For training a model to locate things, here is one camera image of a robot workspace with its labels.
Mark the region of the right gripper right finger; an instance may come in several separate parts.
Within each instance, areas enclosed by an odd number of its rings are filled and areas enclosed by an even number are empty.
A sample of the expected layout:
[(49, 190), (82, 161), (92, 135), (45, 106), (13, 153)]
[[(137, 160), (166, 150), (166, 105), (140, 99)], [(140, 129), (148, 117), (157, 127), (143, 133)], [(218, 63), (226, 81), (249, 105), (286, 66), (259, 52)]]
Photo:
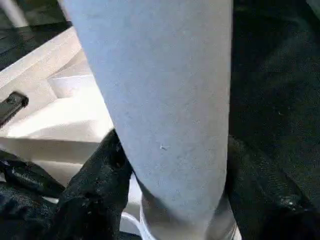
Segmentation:
[(261, 150), (228, 137), (225, 191), (244, 240), (318, 240), (320, 212)]

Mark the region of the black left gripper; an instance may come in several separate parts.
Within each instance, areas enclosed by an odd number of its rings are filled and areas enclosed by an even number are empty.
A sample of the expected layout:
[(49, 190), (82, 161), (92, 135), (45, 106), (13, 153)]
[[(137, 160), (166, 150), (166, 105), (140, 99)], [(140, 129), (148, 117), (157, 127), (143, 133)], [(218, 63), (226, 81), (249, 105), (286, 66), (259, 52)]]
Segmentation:
[(0, 124), (7, 124), (20, 110), (27, 107), (29, 98), (17, 91), (13, 91), (0, 103)]

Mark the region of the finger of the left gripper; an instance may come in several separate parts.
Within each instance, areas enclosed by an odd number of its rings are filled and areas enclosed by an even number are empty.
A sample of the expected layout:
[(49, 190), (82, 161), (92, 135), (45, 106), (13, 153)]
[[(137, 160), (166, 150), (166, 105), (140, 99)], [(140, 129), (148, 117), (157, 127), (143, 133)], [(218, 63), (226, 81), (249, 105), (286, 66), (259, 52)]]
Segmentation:
[(32, 161), (0, 152), (0, 238), (39, 240), (51, 225), (58, 199), (65, 187)]

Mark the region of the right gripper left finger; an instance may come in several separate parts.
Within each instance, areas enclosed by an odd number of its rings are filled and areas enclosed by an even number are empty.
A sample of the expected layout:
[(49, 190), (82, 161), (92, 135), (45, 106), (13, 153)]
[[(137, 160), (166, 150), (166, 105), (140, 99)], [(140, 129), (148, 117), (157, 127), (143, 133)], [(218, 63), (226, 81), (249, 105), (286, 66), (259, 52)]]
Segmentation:
[(53, 218), (55, 240), (117, 240), (133, 169), (112, 129), (72, 177)]

